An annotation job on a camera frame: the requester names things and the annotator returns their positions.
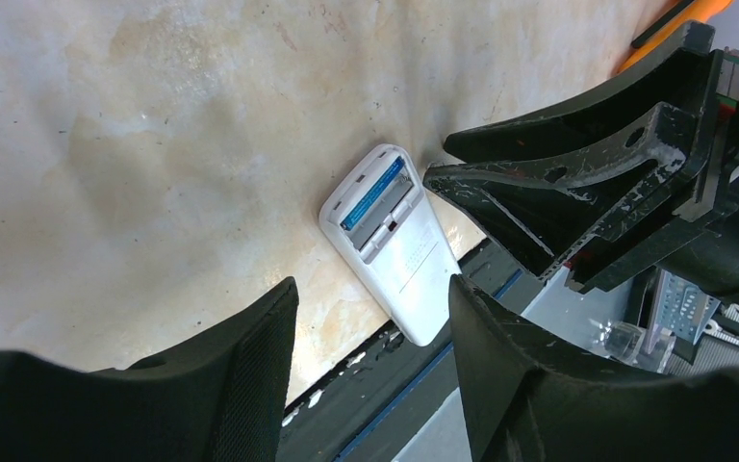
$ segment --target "beige table surface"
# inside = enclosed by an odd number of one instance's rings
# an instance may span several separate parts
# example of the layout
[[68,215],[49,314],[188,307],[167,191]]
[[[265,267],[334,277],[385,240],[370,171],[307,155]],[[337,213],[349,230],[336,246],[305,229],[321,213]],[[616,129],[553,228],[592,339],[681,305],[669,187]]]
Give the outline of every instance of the beige table surface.
[[0,1],[0,348],[124,368],[292,275],[297,397],[387,319],[318,229],[337,182],[601,82],[651,3]]

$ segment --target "orange tool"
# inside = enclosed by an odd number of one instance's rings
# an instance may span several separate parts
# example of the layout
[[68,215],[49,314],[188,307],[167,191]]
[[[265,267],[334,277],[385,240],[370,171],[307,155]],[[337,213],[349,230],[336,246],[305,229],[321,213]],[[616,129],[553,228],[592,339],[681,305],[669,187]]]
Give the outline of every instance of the orange tool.
[[644,58],[684,22],[689,20],[707,22],[710,17],[722,12],[731,3],[732,0],[686,0],[678,2],[678,4],[670,9],[667,14],[656,21],[650,29],[633,41],[635,44],[639,39],[646,36],[644,44],[639,46],[638,49],[630,55],[630,58],[628,58],[627,61],[619,67],[619,72],[631,67],[636,64],[636,62]]

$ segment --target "screw hole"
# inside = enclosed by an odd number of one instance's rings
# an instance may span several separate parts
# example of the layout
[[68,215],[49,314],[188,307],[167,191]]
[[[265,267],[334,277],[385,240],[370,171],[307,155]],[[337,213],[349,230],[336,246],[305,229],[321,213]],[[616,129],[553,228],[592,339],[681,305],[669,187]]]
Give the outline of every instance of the screw hole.
[[627,141],[624,142],[624,147],[630,147],[633,144],[639,142],[639,140],[642,138],[642,135],[644,134],[645,134],[644,127],[635,129],[633,133],[631,133],[630,136],[627,137]]
[[549,183],[556,183],[560,178],[568,173],[567,167],[556,167],[546,172],[545,180]]

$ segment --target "blue strip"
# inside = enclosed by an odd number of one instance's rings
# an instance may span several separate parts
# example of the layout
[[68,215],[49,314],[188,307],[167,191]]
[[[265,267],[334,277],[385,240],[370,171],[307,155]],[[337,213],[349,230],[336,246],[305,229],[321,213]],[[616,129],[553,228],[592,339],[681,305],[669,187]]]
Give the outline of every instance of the blue strip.
[[354,228],[355,225],[358,224],[359,221],[361,221],[361,218],[364,217],[364,215],[367,213],[367,210],[369,210],[372,204],[374,204],[375,201],[378,200],[378,197],[381,196],[381,193],[384,192],[384,190],[386,190],[388,186],[390,186],[390,183],[393,182],[402,168],[403,159],[398,157],[397,159],[395,159],[393,164],[389,168],[387,168],[387,171],[385,171],[384,174],[381,175],[380,178],[378,178],[378,181],[376,181],[375,184],[372,185],[372,188],[367,191],[364,197],[361,198],[361,200],[352,209],[349,215],[346,216],[344,221],[342,221],[343,229],[347,231],[352,231],[352,228]]
[[412,379],[411,382],[409,382],[409,385],[406,386],[396,397],[392,400],[389,404],[387,404],[387,407],[385,407],[380,413],[378,413],[377,416],[375,416],[375,419],[372,419],[372,422],[370,422],[366,427],[364,427],[363,430],[361,430],[361,433],[356,435],[355,438],[352,439],[352,441],[349,442],[348,445],[344,449],[342,449],[341,452],[339,452],[338,457],[336,457],[336,462],[340,460],[344,460],[345,457],[347,457],[351,452],[353,452],[356,448],[358,448],[358,445],[361,444],[361,442],[364,440],[364,438],[367,438],[367,435],[372,433],[373,430],[378,426],[378,424],[381,423],[392,411],[395,409],[410,393],[412,393],[412,390],[415,389],[418,385],[420,385],[421,382],[426,378],[427,375],[429,375],[430,372],[432,372],[433,369],[435,369],[438,364],[440,364],[441,361],[443,361],[444,358],[449,354],[450,351],[454,349],[454,344],[452,342],[449,342],[448,345],[440,352],[437,356],[435,356],[435,359],[432,360],[429,364],[426,365],[425,368],[423,368],[423,371],[420,371],[418,375],[415,376],[415,378]]
[[503,284],[502,287],[500,287],[495,294],[495,300],[499,301],[502,296],[505,295],[505,293],[509,289],[511,289],[511,286],[513,286],[514,283],[517,282],[518,279],[520,279],[520,276],[522,276],[522,269],[517,269],[516,271],[514,271],[514,274],[512,274],[507,281],[505,281],[505,284]]

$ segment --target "orange handle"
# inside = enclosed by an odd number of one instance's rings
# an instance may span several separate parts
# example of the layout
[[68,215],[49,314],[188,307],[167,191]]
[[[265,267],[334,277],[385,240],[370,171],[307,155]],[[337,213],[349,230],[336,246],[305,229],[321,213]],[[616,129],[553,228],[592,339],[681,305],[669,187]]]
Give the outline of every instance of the orange handle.
[[696,0],[691,3],[683,12],[679,13],[664,27],[662,27],[654,36],[645,43],[644,46],[636,50],[627,61],[619,67],[619,72],[631,67],[636,64],[639,60],[647,56],[647,54],[653,50],[656,46],[661,44],[664,39],[670,36],[678,26],[689,21],[696,20],[698,22],[706,22],[713,15],[722,12],[728,7],[733,0]]

